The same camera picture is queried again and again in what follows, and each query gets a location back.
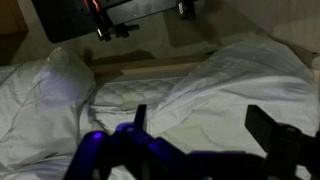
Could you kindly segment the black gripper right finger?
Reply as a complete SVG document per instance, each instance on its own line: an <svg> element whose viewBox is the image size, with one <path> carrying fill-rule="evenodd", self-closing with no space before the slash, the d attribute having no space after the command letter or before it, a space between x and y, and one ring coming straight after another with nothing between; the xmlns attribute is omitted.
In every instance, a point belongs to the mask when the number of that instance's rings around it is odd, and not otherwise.
<svg viewBox="0 0 320 180"><path fill-rule="evenodd" d="M259 106L247 107L245 128L265 152L279 149L281 126Z"/></svg>

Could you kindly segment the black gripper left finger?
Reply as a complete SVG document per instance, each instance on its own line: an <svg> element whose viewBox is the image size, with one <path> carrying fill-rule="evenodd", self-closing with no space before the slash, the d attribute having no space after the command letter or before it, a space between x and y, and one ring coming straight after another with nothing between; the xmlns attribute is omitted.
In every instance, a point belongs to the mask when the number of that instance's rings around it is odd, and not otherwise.
<svg viewBox="0 0 320 180"><path fill-rule="evenodd" d="M134 119L134 127L139 130L144 129L144 122L146 116L147 105L141 104L138 106L135 119Z"/></svg>

